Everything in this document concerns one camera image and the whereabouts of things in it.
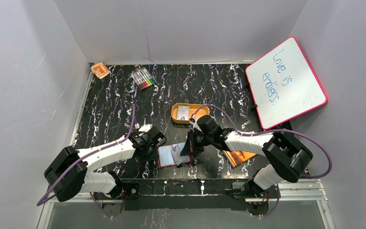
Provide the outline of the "red leather card holder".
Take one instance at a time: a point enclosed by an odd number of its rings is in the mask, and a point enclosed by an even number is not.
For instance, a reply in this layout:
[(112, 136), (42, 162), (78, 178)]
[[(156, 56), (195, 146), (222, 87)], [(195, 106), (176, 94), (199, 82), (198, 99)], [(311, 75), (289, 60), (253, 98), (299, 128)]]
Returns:
[[(171, 154), (171, 145), (159, 147), (158, 155), (159, 155), (159, 158), (158, 158), (158, 167), (159, 168), (177, 166), (175, 164), (173, 156)], [(189, 162), (188, 164), (193, 162), (193, 157), (192, 156), (190, 156), (190, 157), (191, 157), (191, 162)]]

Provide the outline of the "orange oval tray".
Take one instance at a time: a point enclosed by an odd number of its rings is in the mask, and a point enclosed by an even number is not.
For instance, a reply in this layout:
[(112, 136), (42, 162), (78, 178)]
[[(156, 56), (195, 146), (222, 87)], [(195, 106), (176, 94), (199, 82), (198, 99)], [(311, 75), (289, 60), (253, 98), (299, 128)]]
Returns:
[(202, 104), (185, 104), (185, 103), (176, 103), (172, 106), (171, 117), (172, 120), (177, 124), (189, 124), (189, 120), (177, 120), (177, 110), (179, 105), (187, 105), (190, 107), (190, 116), (191, 118), (193, 114), (195, 114), (196, 118), (200, 118), (204, 115), (209, 115), (210, 111), (208, 107), (202, 107)]

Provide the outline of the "small orange card box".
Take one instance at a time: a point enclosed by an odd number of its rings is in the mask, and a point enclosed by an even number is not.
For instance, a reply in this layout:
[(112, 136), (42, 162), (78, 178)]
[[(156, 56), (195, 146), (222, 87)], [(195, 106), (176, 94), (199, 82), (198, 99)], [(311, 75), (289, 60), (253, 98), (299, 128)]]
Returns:
[(92, 65), (91, 66), (91, 71), (94, 73), (94, 75), (98, 79), (102, 79), (105, 76), (110, 74), (110, 70), (108, 69), (108, 67), (103, 62), (99, 62), (99, 63), (96, 63), (96, 64)]

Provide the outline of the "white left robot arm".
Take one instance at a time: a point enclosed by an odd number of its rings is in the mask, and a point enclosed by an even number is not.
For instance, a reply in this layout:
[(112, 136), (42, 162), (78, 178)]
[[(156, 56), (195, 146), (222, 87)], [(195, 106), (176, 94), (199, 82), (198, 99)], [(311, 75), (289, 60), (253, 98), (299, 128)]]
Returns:
[(137, 157), (154, 161), (159, 158), (157, 149), (167, 141), (166, 136), (153, 125), (131, 130), (118, 140), (104, 145), (75, 149), (63, 148), (44, 172), (44, 177), (59, 202), (74, 198), (79, 193), (103, 193), (109, 198), (119, 198), (127, 193), (128, 186), (113, 171), (97, 172), (108, 164)]

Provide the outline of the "white credit card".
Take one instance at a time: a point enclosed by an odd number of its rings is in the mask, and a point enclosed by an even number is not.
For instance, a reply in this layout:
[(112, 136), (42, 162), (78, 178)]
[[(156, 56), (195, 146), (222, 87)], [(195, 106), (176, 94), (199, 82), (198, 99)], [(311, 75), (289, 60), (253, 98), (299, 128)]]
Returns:
[(189, 120), (190, 107), (187, 105), (179, 105), (177, 110), (177, 120)]
[(181, 152), (184, 148), (185, 143), (178, 143), (171, 145), (171, 154), (174, 162), (177, 166), (191, 162), (190, 156), (182, 156)]

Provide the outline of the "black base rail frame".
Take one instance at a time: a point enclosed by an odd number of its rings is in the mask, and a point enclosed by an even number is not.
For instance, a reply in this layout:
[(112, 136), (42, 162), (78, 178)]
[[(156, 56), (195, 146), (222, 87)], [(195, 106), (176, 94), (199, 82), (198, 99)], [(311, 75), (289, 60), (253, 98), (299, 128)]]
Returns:
[(67, 201), (93, 199), (101, 204), (123, 203), (126, 211), (224, 208), (265, 217), (277, 207), (277, 201), (326, 201), (327, 197), (317, 179), (282, 182), (260, 195), (251, 193), (247, 179), (123, 179), (113, 197), (72, 191)]

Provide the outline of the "orange book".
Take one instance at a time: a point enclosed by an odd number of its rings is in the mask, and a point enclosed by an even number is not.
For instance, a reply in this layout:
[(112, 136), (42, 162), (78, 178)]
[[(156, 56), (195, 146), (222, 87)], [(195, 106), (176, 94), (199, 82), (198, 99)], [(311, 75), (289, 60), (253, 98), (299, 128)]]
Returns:
[(256, 153), (246, 151), (223, 151), (225, 158), (232, 168), (236, 168), (256, 156)]

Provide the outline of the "pack of coloured markers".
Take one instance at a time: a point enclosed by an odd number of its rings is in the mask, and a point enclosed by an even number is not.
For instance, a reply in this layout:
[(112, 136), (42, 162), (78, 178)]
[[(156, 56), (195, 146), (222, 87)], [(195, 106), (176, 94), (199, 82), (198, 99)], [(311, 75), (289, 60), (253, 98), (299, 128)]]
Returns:
[(156, 84), (155, 78), (145, 67), (134, 70), (131, 77), (141, 91)]

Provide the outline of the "pink framed whiteboard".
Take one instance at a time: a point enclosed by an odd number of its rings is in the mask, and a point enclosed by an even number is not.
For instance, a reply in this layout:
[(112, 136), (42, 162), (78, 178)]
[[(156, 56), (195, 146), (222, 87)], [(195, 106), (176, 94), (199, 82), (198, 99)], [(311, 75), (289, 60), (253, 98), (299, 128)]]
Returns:
[(263, 130), (321, 107), (328, 101), (294, 36), (249, 65), (245, 73)]

